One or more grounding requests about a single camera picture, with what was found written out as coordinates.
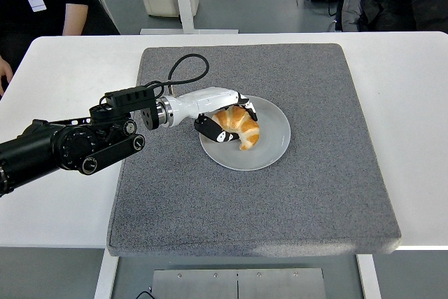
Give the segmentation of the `person's hand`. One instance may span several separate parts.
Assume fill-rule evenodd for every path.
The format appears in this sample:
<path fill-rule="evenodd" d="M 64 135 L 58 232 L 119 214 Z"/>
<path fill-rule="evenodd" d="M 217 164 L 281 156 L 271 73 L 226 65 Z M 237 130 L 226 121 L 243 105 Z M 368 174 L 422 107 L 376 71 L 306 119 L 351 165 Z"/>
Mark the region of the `person's hand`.
<path fill-rule="evenodd" d="M 0 95 L 4 96 L 7 87 L 9 86 L 11 80 L 13 79 L 13 70 L 10 64 L 0 57 L 0 78 L 1 78 L 1 87 L 0 87 Z"/>

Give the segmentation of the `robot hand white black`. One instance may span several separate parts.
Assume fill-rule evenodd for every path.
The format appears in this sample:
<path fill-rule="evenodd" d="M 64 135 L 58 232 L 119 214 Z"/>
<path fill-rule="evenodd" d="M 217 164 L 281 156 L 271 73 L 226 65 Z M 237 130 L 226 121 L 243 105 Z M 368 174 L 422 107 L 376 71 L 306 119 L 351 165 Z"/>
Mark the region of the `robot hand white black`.
<path fill-rule="evenodd" d="M 240 140 L 239 148 L 243 151 L 252 148 L 260 138 L 253 104 L 234 90 L 211 87 L 158 101 L 166 113 L 161 122 L 164 127 L 192 118 L 195 129 L 206 138 L 220 143 Z"/>

